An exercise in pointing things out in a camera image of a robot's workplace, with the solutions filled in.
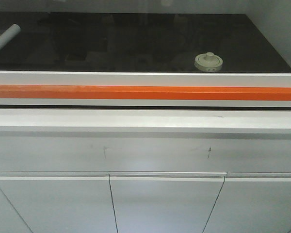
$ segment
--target white knob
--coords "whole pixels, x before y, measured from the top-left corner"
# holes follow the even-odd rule
[[[221,70],[222,64],[221,57],[212,52],[200,54],[195,58],[196,68],[204,72],[218,72]]]

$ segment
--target pipe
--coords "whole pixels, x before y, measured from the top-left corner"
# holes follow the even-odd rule
[[[0,50],[19,33],[20,27],[17,24],[13,24],[9,27],[9,29],[0,36]]]

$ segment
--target cabinet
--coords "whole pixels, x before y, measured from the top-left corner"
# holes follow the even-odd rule
[[[34,233],[116,233],[106,175],[0,177],[0,188]]]
[[[119,233],[202,233],[223,178],[111,176]]]
[[[226,178],[205,233],[287,233],[291,178]]]
[[[104,148],[84,134],[5,133],[0,171],[105,171]]]
[[[212,134],[202,138],[110,138],[109,171],[291,172],[291,140]]]
[[[0,191],[0,233],[31,233],[17,211]]]

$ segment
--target white wall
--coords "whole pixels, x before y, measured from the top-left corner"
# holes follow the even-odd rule
[[[249,0],[0,0],[0,11],[245,13]]]
[[[291,66],[291,0],[250,0],[247,15]]]

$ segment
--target orange stripe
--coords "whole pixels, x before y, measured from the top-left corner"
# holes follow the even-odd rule
[[[0,98],[291,101],[291,88],[0,85]]]

